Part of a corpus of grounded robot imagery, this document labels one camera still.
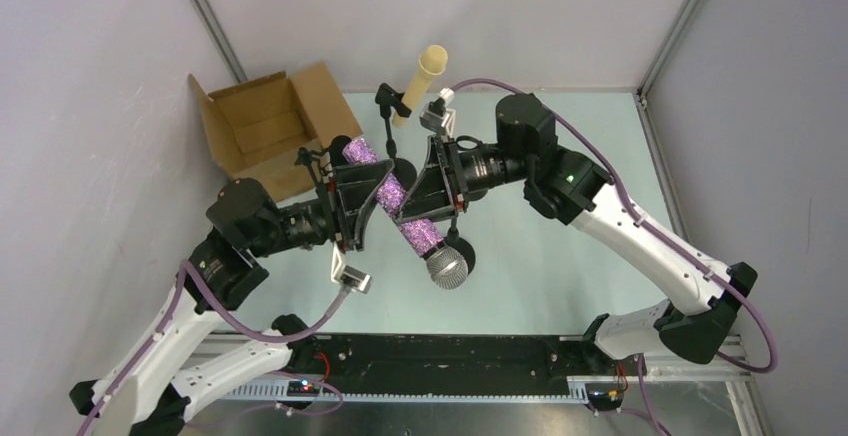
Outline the black round-base clamp stand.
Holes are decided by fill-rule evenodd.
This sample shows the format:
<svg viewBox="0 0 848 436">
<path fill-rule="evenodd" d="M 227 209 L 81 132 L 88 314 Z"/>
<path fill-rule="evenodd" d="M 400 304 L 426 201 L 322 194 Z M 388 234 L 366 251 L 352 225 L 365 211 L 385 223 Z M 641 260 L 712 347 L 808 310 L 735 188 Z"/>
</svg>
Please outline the black round-base clamp stand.
<svg viewBox="0 0 848 436">
<path fill-rule="evenodd" d="M 393 137 L 393 123 L 395 116 L 399 116 L 404 123 L 411 114 L 411 109 L 403 102 L 404 93 L 398 92 L 387 83 L 382 83 L 375 93 L 375 103 L 379 106 L 380 116 L 384 121 L 386 132 L 386 152 L 394 163 L 394 173 L 401 186 L 409 190 L 417 179 L 415 166 L 407 159 L 398 156 L 396 141 Z"/>
</svg>

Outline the beige microphone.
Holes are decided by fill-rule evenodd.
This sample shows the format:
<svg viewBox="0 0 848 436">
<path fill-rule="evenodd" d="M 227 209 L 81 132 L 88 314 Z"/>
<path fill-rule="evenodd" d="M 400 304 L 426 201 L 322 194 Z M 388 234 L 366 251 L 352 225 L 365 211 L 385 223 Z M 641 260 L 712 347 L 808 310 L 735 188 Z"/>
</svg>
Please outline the beige microphone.
<svg viewBox="0 0 848 436">
<path fill-rule="evenodd" d="M 392 117 L 394 127 L 402 127 L 431 84 L 440 77 L 447 66 L 448 52 L 440 45 L 428 46 L 418 57 L 418 66 L 401 97 L 401 108 Z"/>
</svg>

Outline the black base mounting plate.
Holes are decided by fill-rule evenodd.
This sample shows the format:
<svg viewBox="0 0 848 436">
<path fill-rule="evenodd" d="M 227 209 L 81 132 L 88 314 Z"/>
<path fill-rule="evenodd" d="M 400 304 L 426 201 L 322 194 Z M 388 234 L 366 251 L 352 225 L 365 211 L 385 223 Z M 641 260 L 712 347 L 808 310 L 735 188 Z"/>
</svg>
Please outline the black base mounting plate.
<svg viewBox="0 0 848 436">
<path fill-rule="evenodd" d="M 343 393 L 554 395 L 571 377 L 608 376 L 615 366 L 558 336 L 323 334 L 313 348 Z"/>
</svg>

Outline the left base circuit board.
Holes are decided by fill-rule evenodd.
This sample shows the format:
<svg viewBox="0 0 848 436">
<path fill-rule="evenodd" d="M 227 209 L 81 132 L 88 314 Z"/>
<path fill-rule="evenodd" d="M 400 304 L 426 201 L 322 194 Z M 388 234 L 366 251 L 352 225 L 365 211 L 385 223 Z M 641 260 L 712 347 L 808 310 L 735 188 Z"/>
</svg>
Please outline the left base circuit board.
<svg viewBox="0 0 848 436">
<path fill-rule="evenodd" d="M 307 380 L 291 380 L 288 382 L 286 396 L 294 397 L 317 397 L 322 394 L 320 384 L 314 384 Z"/>
</svg>

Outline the right base circuit board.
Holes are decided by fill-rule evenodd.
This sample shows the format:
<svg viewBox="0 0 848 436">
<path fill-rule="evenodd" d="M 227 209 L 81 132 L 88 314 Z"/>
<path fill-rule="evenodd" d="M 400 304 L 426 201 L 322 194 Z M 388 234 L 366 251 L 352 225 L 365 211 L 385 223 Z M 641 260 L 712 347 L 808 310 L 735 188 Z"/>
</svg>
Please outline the right base circuit board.
<svg viewBox="0 0 848 436">
<path fill-rule="evenodd" d="M 619 390 L 591 390 L 587 394 L 587 407 L 593 413 L 620 411 L 625 392 Z"/>
</svg>

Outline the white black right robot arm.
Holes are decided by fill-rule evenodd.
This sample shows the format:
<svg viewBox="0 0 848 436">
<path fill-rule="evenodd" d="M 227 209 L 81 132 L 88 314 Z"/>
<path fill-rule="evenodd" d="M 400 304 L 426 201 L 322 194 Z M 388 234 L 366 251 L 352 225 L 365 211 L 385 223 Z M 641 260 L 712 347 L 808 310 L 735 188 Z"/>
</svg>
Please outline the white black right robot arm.
<svg viewBox="0 0 848 436">
<path fill-rule="evenodd" d="M 451 219 L 489 190 L 520 181 L 538 214 L 602 243 L 663 294 L 642 310 L 596 317 L 585 341 L 612 360 L 668 352 L 707 364 L 721 355 L 756 282 L 751 266 L 695 249 L 638 205 L 596 150 L 561 146 L 562 119 L 536 96 L 512 94 L 497 103 L 491 144 L 452 134 L 452 96 L 443 91 L 421 113 L 430 131 L 427 160 L 398 211 L 400 221 Z"/>
</svg>

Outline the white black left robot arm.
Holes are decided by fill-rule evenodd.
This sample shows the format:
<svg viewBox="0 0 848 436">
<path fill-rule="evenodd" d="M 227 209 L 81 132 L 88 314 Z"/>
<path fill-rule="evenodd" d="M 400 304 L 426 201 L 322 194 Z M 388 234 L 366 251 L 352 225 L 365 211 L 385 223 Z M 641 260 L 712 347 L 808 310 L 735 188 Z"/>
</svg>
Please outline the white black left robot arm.
<svg viewBox="0 0 848 436">
<path fill-rule="evenodd" d="M 369 276 L 343 255 L 362 248 L 393 169 L 389 160 L 312 169 L 315 198 L 283 208 L 256 179 L 228 182 L 207 210 L 211 232 L 180 264 L 156 320 L 113 370 L 71 389 L 80 433 L 115 417 L 121 435 L 175 435 L 229 390 L 291 363 L 351 293 L 367 291 Z M 259 331 L 236 318 L 268 277 L 261 258 L 325 243 L 333 246 L 330 272 L 339 290 L 317 322 L 291 318 Z"/>
</svg>

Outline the brown cardboard box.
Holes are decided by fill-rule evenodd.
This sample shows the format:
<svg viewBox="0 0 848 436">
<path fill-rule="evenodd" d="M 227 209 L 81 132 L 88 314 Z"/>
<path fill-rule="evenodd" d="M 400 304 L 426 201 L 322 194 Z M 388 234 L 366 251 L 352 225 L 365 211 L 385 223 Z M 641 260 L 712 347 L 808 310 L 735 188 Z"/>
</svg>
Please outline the brown cardboard box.
<svg viewBox="0 0 848 436">
<path fill-rule="evenodd" d="M 206 92 L 190 74 L 213 161 L 231 179 L 258 180 L 276 202 L 314 188 L 298 150 L 319 151 L 362 129 L 325 62 Z"/>
</svg>

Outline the black round-base clip stand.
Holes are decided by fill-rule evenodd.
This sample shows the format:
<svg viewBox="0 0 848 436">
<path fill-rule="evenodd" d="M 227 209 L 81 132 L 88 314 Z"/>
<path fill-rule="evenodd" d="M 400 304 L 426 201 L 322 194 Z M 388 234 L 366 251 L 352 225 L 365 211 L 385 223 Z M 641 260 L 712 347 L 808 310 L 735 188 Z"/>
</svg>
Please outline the black round-base clip stand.
<svg viewBox="0 0 848 436">
<path fill-rule="evenodd" d="M 476 252 L 473 245 L 463 238 L 458 228 L 458 219 L 467 211 L 472 201 L 471 180 L 476 176 L 474 157 L 478 155 L 482 142 L 472 136 L 458 136 L 446 145 L 446 155 L 449 166 L 448 176 L 450 203 L 455 210 L 450 220 L 446 236 L 447 244 L 457 250 L 467 263 L 468 275 L 471 275 L 476 265 Z"/>
</svg>

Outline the black tripod shock mount stand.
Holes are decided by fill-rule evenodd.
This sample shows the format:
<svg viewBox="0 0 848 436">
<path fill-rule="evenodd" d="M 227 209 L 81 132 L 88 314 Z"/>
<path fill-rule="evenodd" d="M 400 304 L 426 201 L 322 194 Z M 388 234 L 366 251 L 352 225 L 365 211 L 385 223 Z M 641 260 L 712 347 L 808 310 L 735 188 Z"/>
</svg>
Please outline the black tripod shock mount stand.
<svg viewBox="0 0 848 436">
<path fill-rule="evenodd" d="M 335 168 L 331 156 L 330 148 L 315 150 L 301 146 L 297 150 L 295 164 L 307 169 L 316 195 L 322 199 L 329 199 L 336 190 Z"/>
</svg>

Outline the base circuit board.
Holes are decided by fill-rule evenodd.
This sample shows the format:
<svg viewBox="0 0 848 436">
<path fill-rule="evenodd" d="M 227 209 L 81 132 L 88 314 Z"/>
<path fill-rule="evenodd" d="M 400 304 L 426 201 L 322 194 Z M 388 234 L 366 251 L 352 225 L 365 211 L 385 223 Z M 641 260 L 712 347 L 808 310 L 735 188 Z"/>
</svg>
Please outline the base circuit board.
<svg viewBox="0 0 848 436">
<path fill-rule="evenodd" d="M 320 384 L 314 384 L 307 380 L 291 380 L 288 382 L 286 396 L 294 397 L 317 397 L 322 394 Z"/>
<path fill-rule="evenodd" d="M 587 394 L 587 407 L 593 413 L 620 411 L 625 392 L 619 390 L 591 390 Z"/>
</svg>

